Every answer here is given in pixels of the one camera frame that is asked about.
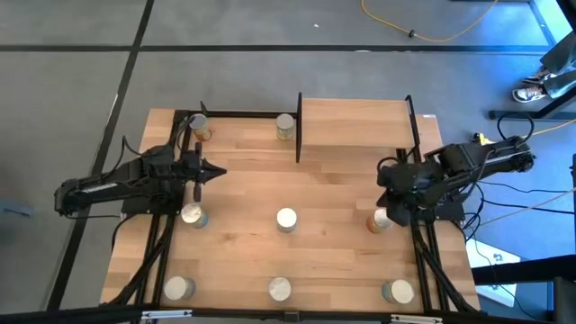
black post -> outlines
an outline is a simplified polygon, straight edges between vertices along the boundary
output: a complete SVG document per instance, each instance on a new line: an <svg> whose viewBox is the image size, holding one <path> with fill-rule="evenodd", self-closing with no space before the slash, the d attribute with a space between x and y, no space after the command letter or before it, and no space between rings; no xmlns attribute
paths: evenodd
<svg viewBox="0 0 576 324"><path fill-rule="evenodd" d="M298 106L296 108L296 163L300 163L302 150L302 93L298 93Z"/></svg>
<svg viewBox="0 0 576 324"><path fill-rule="evenodd" d="M555 277L576 279L574 269L576 255L569 255L515 264L481 266L472 269L472 275L477 285L549 282Z"/></svg>

white cylinder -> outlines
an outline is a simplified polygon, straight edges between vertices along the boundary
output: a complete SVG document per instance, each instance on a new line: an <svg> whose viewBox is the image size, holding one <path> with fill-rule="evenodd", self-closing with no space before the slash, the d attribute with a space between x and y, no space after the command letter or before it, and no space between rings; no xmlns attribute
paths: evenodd
<svg viewBox="0 0 576 324"><path fill-rule="evenodd" d="M196 229L203 228L208 223L208 215L196 202L187 203L180 212L182 220Z"/></svg>
<svg viewBox="0 0 576 324"><path fill-rule="evenodd" d="M406 280L394 280L382 285L382 297L388 302L407 304L414 299L414 290Z"/></svg>
<svg viewBox="0 0 576 324"><path fill-rule="evenodd" d="M294 136L294 118L288 113L276 117L276 136L280 140L289 140Z"/></svg>
<svg viewBox="0 0 576 324"><path fill-rule="evenodd" d="M268 286L268 291L273 300L283 302L290 297L292 293L292 286L288 279L284 277L274 278Z"/></svg>
<svg viewBox="0 0 576 324"><path fill-rule="evenodd" d="M164 295L171 301L190 298L196 290L196 283L190 278L173 276L164 284Z"/></svg>
<svg viewBox="0 0 576 324"><path fill-rule="evenodd" d="M278 229L284 233L290 233L296 229L296 221L298 217L296 216L296 211L290 208L282 208L276 214L276 223L278 224Z"/></svg>

sneaker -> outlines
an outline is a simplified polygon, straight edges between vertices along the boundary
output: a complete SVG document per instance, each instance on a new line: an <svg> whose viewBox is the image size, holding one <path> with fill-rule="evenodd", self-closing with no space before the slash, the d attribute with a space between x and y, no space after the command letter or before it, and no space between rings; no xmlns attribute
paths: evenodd
<svg viewBox="0 0 576 324"><path fill-rule="evenodd" d="M550 77L556 77L556 74L550 73L546 67L540 67L538 72L536 72L533 76L523 78L522 82L533 85L541 85Z"/></svg>
<svg viewBox="0 0 576 324"><path fill-rule="evenodd" d="M540 100L547 95L546 90L541 85L530 86L524 89L515 89L512 91L512 98L522 104Z"/></svg>

black metal frame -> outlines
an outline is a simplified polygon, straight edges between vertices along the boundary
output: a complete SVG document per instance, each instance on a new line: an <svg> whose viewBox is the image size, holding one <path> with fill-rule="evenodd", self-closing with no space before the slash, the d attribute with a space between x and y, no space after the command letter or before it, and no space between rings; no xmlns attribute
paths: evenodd
<svg viewBox="0 0 576 324"><path fill-rule="evenodd" d="M406 96L406 105L408 109L408 115L410 120L410 127L412 129L412 139L414 141L414 147L409 152L406 152L404 148L398 148L396 150L396 157L401 162L408 162L408 158L412 156L414 162L422 162L422 155L420 152L420 136L418 131L418 122L416 120L416 113L414 112L414 104L412 102L412 96ZM414 220L410 224L412 233L416 230L420 231L420 224L417 220ZM433 221L425 221L425 228L427 233L428 245L430 252L434 259L442 266L440 261L440 251L438 249L436 229L434 228ZM422 306L424 312L432 311L432 302L430 299L430 289L428 286L428 274L426 271L426 264L424 262L424 257L422 253L417 249L416 238L412 235L412 243L414 244L414 253L416 258L416 266L418 269L418 280L420 284L420 293L422 295ZM442 287L440 282L436 279L436 287L438 289L438 300L440 302L440 309L442 311L448 311L448 298L446 296L446 290Z"/></svg>
<svg viewBox="0 0 576 324"><path fill-rule="evenodd" d="M419 149L419 132L418 123L416 120L416 114L414 112L414 107L412 105L411 96L406 97L407 109L409 113L410 125L412 126L412 135L414 139L414 147L410 150L410 153L406 152L406 149L397 149L398 158L401 161L408 161L408 157L413 155L415 162L421 161L420 149ZM199 112L193 111L176 111L175 118L173 120L173 126L171 133L178 129L178 125L181 120L190 116L193 113L206 113L210 115L211 118L218 117L234 117L234 118L275 118L280 113L286 112L209 112L203 104L201 104L202 109ZM298 112L295 114L299 124L302 125L302 93L299 93L299 105ZM300 140L302 140L302 135L297 135ZM190 144L191 133L190 129L187 128L184 133L183 147L187 148ZM103 305L94 308L85 308L78 310L49 310L45 312L33 312L24 314L12 314L0 316L0 321L10 320L11 322L26 322L26 323L50 323L58 322L59 320L68 319L70 321L78 322L115 322L117 319L130 320L130 322L135 323L140 319L140 315L143 311L161 311L161 310L180 310L179 308L164 308L160 306L160 297L162 286L164 282L164 277L167 268L168 254L172 239L172 234L174 232L175 220L177 211L172 211L167 213L165 230L167 231L167 243L166 247L162 250L160 257L158 258L157 265L157 277L154 282L152 303L143 303L144 292L146 290L146 282L148 280L148 274L145 275L143 282L137 287L136 290L136 300L133 305ZM158 236L160 215L153 215L152 222L150 224L150 229L148 231L148 240L146 245L145 257L150 255L150 250L155 246L155 242ZM437 246L437 236L434 230L434 225L432 222L425 222L425 227L427 231L427 239L429 244L429 250L432 254L433 259L435 259L438 264L440 264L439 250ZM418 231L420 232L420 226L418 222L412 222L412 233ZM219 317L219 318L250 318L250 319L277 319L284 320L286 322L296 322L301 320L379 320L381 322L390 322L392 320L399 320L401 316L420 316L420 317L439 317L442 318L445 323L526 323L521 319L503 319L497 317L488 317L483 314L463 314L459 312L451 312L448 309L448 301L446 297L446 291L443 286L436 279L436 284L438 287L438 295L440 300L441 310L434 310L432 308L430 291L428 287L427 279L427 269L424 263L423 254L417 248L416 240L413 239L415 258L417 260L418 269L418 279L420 284L420 289L422 292L422 302L424 312L422 314L399 314L397 312L350 312L350 311L300 311L300 310L227 310L227 309L185 309L188 315L195 317Z"/></svg>

yellow cable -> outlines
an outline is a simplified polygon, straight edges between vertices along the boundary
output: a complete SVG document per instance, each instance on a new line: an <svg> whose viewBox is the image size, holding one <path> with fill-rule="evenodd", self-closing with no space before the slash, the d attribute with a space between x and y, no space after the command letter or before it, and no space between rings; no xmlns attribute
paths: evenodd
<svg viewBox="0 0 576 324"><path fill-rule="evenodd" d="M484 16L490 11L490 9L492 9L492 7L498 3L499 0L494 0L494 2L488 7L488 9L486 9L486 11L481 14L470 26L466 27L463 31L458 32L457 34L454 34L450 37L444 38L444 39L433 39L433 38L428 38L428 37L424 37L424 36L420 36L416 33L414 33L414 37L417 37L423 41L435 41L435 42L445 42L445 41L451 41L453 39L455 39L456 37L462 36L463 34L465 34L466 32L468 32L470 29L472 29L477 23L479 23ZM391 26L392 28L395 28L399 31L405 32L408 35L410 35L410 31L409 30L405 30L402 27L395 25L391 22L387 22L382 18L376 17L375 15L371 14L368 12L368 9L366 9L366 4L365 4L365 0L360 0L360 4L362 5L362 10L364 11L365 14L367 14L370 18L376 20L377 22L380 23L384 23L387 24L389 26Z"/></svg>
<svg viewBox="0 0 576 324"><path fill-rule="evenodd" d="M562 128L562 127L564 127L564 126L566 126L566 125L570 125L570 124L573 123L573 122L576 122L576 120L567 121L567 122L565 122L565 123L562 124L562 125L554 126L554 127L549 128L549 129L535 131L535 132L532 134L532 136L538 135L538 134L543 134L543 133L546 133L547 131L555 131L555 130L558 130L559 128Z"/></svg>

